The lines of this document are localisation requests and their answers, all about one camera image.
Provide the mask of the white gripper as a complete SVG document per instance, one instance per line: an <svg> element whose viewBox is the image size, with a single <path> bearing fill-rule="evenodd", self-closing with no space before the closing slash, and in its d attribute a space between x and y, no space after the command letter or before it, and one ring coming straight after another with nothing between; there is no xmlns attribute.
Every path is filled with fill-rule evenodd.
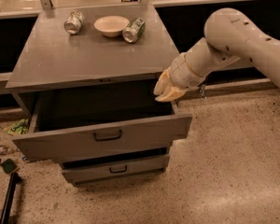
<svg viewBox="0 0 280 224"><path fill-rule="evenodd" d="M186 93L184 90L198 87L204 80L205 77L196 75L189 68L186 53L180 53L171 63L170 69L165 69L159 77L153 92L155 100L171 102L182 97Z"/></svg>

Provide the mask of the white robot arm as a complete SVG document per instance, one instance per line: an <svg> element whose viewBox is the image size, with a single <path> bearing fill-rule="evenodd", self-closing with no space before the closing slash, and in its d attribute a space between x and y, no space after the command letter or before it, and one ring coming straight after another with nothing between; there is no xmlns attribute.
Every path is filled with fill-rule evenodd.
<svg viewBox="0 0 280 224"><path fill-rule="evenodd" d="M206 20L203 33L162 72L154 88L158 102L182 97L210 73L239 60L249 62L280 89L280 40L263 33L244 13L219 9Z"/></svg>

